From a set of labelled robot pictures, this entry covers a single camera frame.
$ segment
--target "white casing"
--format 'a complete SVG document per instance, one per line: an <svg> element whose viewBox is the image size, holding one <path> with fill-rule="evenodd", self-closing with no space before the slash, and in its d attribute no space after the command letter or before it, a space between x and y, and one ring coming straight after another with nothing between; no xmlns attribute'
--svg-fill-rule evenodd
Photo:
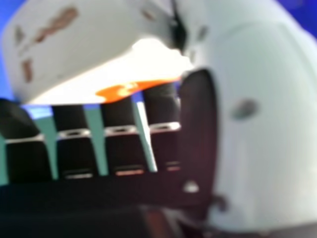
<svg viewBox="0 0 317 238"><path fill-rule="evenodd" d="M77 10L78 16L64 29L36 42L41 30L70 7ZM97 91L135 80L128 73L123 74L131 69L121 67L115 59L131 52L136 42L159 38L171 46L170 21L168 14L147 0L28 0L9 21L2 38L3 58L14 95L24 104L98 102L94 101ZM24 35L20 44L15 39L17 28ZM32 61L29 82L22 70L26 60ZM114 60L112 69L103 70L110 60ZM143 76L138 72L131 74L136 79ZM79 86L70 80L76 77ZM47 92L64 83L67 87L45 98Z"/></svg>
<svg viewBox="0 0 317 238"><path fill-rule="evenodd" d="M213 75L219 145L209 224L260 232L317 222L317 44L273 0L178 0L196 69ZM258 111L232 116L242 100Z"/></svg>

